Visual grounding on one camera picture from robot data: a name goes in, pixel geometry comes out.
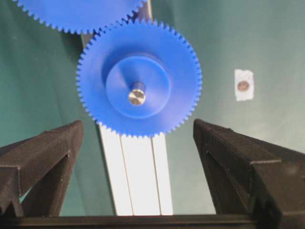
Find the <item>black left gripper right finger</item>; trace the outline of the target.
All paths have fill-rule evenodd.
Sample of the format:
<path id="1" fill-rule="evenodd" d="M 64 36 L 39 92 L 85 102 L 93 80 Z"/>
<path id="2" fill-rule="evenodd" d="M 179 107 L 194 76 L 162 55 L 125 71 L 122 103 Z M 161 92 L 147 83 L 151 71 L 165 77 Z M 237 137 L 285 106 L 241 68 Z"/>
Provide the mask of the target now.
<path id="1" fill-rule="evenodd" d="M 265 229 L 305 226 L 305 156 L 196 119 L 193 138 L 217 214 L 251 214 Z"/>

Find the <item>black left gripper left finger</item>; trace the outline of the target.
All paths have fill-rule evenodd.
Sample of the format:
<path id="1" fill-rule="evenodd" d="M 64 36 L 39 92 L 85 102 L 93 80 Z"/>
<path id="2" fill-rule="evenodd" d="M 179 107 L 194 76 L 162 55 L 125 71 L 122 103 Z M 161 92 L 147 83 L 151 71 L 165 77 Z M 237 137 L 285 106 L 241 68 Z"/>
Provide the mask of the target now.
<path id="1" fill-rule="evenodd" d="M 1 217 L 60 215 L 84 137 L 80 120 L 0 148 Z"/>

